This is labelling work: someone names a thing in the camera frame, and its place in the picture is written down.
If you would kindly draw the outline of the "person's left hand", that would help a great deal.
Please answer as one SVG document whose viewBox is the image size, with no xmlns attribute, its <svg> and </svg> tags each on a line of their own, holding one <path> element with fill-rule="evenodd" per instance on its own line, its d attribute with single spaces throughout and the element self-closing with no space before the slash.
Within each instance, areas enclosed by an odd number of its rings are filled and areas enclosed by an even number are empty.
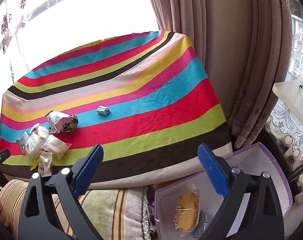
<svg viewBox="0 0 303 240">
<path fill-rule="evenodd" d="M 6 215 L 6 212 L 1 202 L 0 202 L 0 221 L 4 224 L 5 227 L 10 226 L 9 218 Z"/>
</svg>

